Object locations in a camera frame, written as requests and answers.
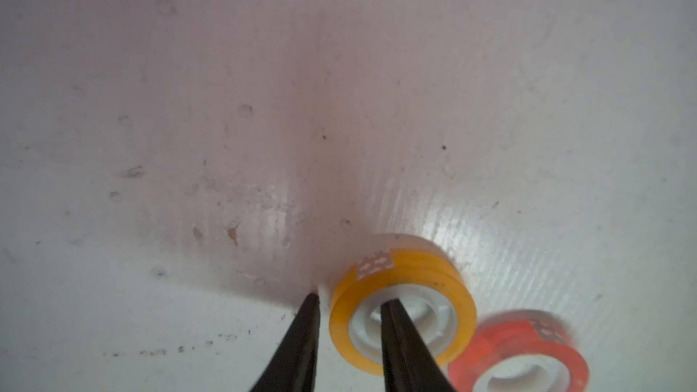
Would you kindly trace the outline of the orange tape roll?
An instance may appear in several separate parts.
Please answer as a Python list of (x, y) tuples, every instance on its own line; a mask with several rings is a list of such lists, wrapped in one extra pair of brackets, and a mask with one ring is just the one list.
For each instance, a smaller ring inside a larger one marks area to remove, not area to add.
[(441, 367), (459, 356), (477, 327), (477, 308), (449, 261), (421, 250), (390, 250), (354, 265), (330, 303), (330, 337), (341, 357), (381, 376), (380, 307), (397, 299)]

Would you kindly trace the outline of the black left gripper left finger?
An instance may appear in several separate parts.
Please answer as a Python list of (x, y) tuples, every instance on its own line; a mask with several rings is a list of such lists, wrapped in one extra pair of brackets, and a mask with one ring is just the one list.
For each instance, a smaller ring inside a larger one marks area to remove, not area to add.
[(313, 392), (319, 326), (319, 295), (311, 293), (304, 299), (270, 363), (250, 391)]

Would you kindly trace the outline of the red tape roll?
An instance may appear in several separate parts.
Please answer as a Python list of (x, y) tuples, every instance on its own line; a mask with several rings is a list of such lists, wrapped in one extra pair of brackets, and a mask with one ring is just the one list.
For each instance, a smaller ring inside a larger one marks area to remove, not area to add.
[(590, 369), (559, 323), (514, 319), (479, 330), (448, 367), (457, 391), (584, 391)]

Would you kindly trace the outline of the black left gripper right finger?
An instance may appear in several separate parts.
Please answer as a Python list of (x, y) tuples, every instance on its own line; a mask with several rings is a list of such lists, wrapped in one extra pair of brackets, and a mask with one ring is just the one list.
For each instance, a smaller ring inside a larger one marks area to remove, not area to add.
[(380, 307), (382, 365), (388, 392), (455, 392), (399, 299)]

